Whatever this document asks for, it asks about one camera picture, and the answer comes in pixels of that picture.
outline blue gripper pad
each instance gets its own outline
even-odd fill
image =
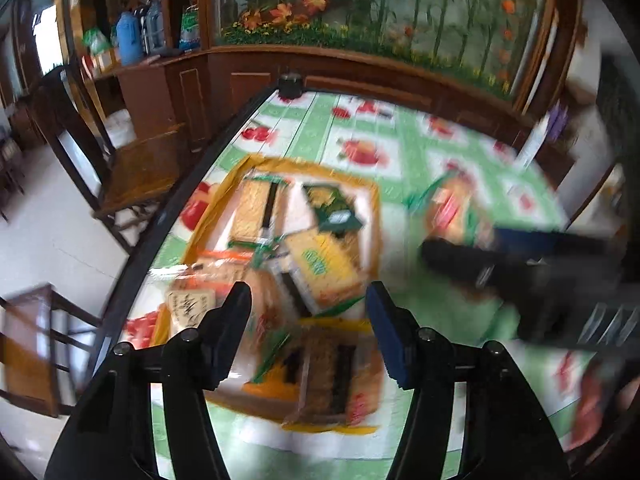
[[[414,316],[394,304],[382,282],[367,287],[365,306],[387,373],[403,390],[415,388],[419,326]]]

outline dark green package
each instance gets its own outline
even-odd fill
[[[331,184],[305,184],[309,205],[318,219],[318,230],[324,232],[357,231],[362,222],[356,217],[353,207],[340,192],[337,186]]]

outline glass partition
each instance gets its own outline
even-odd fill
[[[216,44],[341,48],[510,98],[543,0],[214,0]]]

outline metal bolt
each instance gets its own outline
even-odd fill
[[[180,338],[187,343],[191,341],[196,341],[198,338],[198,329],[197,328],[185,328],[182,332],[180,332]]]
[[[436,331],[433,328],[422,327],[418,330],[418,337],[423,341],[433,341],[436,339]]]
[[[504,352],[504,346],[502,346],[497,341],[487,341],[484,344],[484,348],[486,348],[493,355],[500,355],[502,352]]]
[[[127,341],[123,341],[122,343],[118,343],[113,347],[113,353],[116,355],[124,355],[129,353],[129,350],[133,348],[133,345]]]

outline white tile floor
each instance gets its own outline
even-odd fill
[[[99,316],[126,254],[92,218],[49,148],[31,153],[26,166],[25,195],[15,195],[5,208],[8,224],[0,219],[0,296],[49,282]],[[65,418],[36,415],[0,399],[0,433],[37,478],[64,423]]]

